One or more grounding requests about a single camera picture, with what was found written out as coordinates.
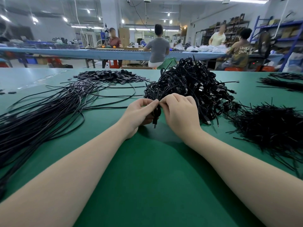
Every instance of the person's right hand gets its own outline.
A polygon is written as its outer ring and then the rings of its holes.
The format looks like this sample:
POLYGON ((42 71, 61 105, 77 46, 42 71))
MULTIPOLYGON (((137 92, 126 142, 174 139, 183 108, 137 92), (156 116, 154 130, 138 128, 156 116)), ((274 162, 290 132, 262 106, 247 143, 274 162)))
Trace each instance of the person's right hand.
POLYGON ((164 97, 160 106, 164 110, 166 123, 184 142, 202 130, 197 105, 192 96, 173 93, 164 97))

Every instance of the green bag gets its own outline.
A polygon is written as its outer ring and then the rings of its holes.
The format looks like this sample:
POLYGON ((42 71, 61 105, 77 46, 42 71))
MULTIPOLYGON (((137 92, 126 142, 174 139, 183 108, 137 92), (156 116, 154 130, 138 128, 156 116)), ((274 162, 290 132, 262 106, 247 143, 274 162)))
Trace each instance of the green bag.
POLYGON ((157 69, 167 68, 168 66, 172 67, 175 64, 177 64, 176 57, 165 58, 164 62, 159 67, 157 67, 157 69))

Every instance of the white shorts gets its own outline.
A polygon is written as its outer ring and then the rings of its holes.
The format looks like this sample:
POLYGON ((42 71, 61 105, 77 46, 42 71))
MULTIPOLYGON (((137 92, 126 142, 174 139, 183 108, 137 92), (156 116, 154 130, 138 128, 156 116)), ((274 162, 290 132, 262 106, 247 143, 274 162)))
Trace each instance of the white shorts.
POLYGON ((151 67, 151 68, 157 68, 157 67, 159 67, 161 64, 163 64, 163 62, 164 62, 164 61, 162 61, 162 62, 157 62, 157 63, 151 63, 151 62, 149 61, 149 67, 151 67))

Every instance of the person's left hand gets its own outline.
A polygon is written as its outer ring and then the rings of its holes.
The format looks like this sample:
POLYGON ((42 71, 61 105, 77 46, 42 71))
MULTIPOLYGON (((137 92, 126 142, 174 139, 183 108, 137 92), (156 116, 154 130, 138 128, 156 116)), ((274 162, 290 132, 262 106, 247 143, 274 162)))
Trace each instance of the person's left hand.
POLYGON ((119 120, 123 126, 128 126, 129 134, 127 139, 133 137, 139 126, 150 124, 153 121, 154 117, 151 113, 158 104, 159 100, 157 99, 137 99, 127 107, 123 116, 119 120))

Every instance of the hand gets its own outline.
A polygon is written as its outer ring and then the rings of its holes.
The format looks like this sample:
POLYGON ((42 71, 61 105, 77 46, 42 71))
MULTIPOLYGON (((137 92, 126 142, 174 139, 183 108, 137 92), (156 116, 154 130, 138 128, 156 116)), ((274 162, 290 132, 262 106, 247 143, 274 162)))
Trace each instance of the hand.
POLYGON ((197 105, 192 96, 173 93, 164 97, 160 106, 164 110, 166 123, 185 143, 190 136, 202 130, 197 105))
POLYGON ((127 124, 129 127, 127 139, 133 137, 138 130, 138 126, 150 124, 153 121, 154 117, 151 115, 151 113, 158 106, 158 104, 159 101, 157 99, 137 99, 127 107, 123 116, 119 120, 119 122, 122 124, 127 124))

